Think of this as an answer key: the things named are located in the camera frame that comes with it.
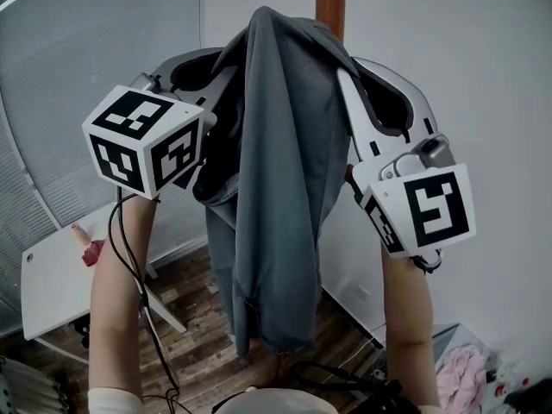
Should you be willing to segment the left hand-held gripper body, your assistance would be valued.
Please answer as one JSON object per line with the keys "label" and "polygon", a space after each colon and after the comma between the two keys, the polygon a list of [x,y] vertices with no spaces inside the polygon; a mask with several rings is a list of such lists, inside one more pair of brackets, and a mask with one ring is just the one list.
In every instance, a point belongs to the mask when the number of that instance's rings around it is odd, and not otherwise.
{"label": "left hand-held gripper body", "polygon": [[165,91],[142,73],[116,86],[82,128],[98,176],[153,199],[198,164],[204,136],[216,124],[216,83],[198,91]]}

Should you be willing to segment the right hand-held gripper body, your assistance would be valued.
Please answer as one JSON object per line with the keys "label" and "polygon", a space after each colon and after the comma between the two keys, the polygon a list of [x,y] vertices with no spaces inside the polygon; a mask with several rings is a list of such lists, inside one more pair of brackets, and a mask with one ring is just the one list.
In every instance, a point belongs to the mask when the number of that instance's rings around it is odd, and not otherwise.
{"label": "right hand-held gripper body", "polygon": [[476,234],[467,166],[443,134],[359,162],[351,185],[392,258],[441,259],[445,247]]}

